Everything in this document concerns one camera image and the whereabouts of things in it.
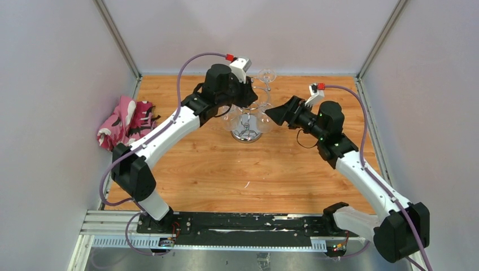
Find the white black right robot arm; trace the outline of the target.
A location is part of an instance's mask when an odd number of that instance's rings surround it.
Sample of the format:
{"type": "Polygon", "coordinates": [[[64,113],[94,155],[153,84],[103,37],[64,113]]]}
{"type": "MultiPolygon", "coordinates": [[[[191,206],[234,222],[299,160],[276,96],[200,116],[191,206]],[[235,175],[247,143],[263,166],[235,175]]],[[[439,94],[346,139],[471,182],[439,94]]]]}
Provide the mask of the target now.
{"type": "Polygon", "coordinates": [[[321,158],[345,176],[366,198],[375,214],[359,212],[347,203],[323,211],[324,231],[332,236],[350,231],[374,244],[379,254],[395,263],[429,246],[430,212],[421,202],[400,195],[373,169],[358,147],[343,133],[345,116],[337,102],[325,101],[313,113],[306,101],[293,96],[265,114],[277,125],[302,129],[316,138],[321,158]]]}

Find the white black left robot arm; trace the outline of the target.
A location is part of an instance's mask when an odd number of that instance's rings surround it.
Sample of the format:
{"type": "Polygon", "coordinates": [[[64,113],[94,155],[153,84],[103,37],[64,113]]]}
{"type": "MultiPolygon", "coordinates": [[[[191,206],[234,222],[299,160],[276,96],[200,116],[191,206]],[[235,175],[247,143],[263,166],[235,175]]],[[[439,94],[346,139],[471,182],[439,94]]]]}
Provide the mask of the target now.
{"type": "Polygon", "coordinates": [[[172,229],[173,209],[157,192],[152,167],[179,140],[220,117],[220,108],[245,108],[258,99],[246,74],[250,65],[245,58],[236,58],[228,65],[212,65],[204,82],[181,101],[168,120],[130,146],[119,144],[114,148],[113,181],[146,212],[157,232],[172,229]]]}

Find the patterned clear wine glass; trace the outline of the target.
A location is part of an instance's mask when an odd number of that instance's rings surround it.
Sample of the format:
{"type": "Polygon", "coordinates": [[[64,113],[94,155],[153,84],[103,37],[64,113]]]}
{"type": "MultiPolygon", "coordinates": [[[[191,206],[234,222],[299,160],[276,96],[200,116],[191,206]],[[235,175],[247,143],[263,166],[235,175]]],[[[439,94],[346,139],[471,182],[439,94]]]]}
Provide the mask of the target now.
{"type": "Polygon", "coordinates": [[[259,132],[269,133],[272,131],[274,123],[263,109],[258,109],[254,116],[256,117],[256,127],[259,132]]]}

